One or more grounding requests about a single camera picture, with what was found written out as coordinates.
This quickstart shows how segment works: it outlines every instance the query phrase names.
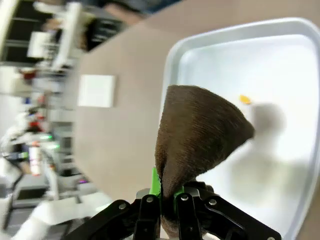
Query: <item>bolt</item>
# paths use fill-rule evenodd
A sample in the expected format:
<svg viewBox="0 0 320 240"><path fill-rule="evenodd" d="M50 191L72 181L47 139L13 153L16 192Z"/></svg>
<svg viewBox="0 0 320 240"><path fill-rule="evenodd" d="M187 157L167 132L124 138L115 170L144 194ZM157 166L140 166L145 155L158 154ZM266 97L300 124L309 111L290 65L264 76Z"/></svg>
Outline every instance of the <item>bolt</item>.
<svg viewBox="0 0 320 240"><path fill-rule="evenodd" d="M217 204L217 201L214 200L214 199L210 199L209 204L210 204L211 206L214 206L214 205Z"/></svg>
<svg viewBox="0 0 320 240"><path fill-rule="evenodd" d="M152 203L153 200L154 200L154 198L153 198L152 196L150 196L150 197L148 197L148 198L146 199L146 202L147 202L147 203Z"/></svg>
<svg viewBox="0 0 320 240"><path fill-rule="evenodd" d="M126 204L125 203L122 203L121 205L119 205L119 209L120 210L123 210L123 209L125 209L126 208Z"/></svg>
<svg viewBox="0 0 320 240"><path fill-rule="evenodd" d="M187 196L187 195L183 195L183 196L181 197L181 200L182 200L182 201L187 201L187 200L188 200L188 196Z"/></svg>

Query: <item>white tray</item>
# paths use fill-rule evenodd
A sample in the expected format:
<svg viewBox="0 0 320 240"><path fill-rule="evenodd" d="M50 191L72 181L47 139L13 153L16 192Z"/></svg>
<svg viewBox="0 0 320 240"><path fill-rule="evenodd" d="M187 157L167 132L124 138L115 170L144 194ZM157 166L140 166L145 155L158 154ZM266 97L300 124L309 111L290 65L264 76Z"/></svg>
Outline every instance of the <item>white tray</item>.
<svg viewBox="0 0 320 240"><path fill-rule="evenodd" d="M162 106L168 85L196 85L253 124L255 138L198 180L285 240L296 238L319 176L319 51L315 25L284 18L183 39L165 66Z"/></svg>

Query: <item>beige tabletop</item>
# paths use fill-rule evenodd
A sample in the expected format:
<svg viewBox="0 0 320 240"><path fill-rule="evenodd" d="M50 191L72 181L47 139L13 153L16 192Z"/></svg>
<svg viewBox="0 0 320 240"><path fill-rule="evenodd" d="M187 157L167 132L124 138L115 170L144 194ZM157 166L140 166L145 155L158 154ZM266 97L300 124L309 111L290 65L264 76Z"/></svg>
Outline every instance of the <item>beige tabletop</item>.
<svg viewBox="0 0 320 240"><path fill-rule="evenodd" d="M232 25L303 17L320 26L319 0L184 0L129 28L86 55L68 88L83 74L116 76L113 108L76 106L74 155L80 169L113 199L131 201L150 186L159 125L163 72L180 39ZM301 231L317 239L320 194Z"/></svg>

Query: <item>yellow object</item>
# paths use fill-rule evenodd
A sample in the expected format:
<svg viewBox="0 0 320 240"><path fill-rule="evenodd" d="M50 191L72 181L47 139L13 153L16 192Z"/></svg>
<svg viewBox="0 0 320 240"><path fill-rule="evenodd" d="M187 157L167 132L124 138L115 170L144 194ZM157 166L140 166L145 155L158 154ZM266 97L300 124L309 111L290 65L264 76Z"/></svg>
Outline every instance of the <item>yellow object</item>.
<svg viewBox="0 0 320 240"><path fill-rule="evenodd" d="M247 104L247 105L251 104L251 100L247 96L240 95L239 99L243 104Z"/></svg>

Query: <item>folded cloth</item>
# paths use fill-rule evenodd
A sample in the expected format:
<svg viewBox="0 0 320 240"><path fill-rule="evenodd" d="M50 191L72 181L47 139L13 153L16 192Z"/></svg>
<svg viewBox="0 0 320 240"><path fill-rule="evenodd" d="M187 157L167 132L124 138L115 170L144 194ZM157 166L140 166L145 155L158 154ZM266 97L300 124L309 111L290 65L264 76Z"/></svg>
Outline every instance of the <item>folded cloth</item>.
<svg viewBox="0 0 320 240"><path fill-rule="evenodd" d="M224 98L197 86L169 86L155 148L163 201L223 162L254 132L241 111ZM163 227L169 237L177 237L176 223L166 217L164 213Z"/></svg>

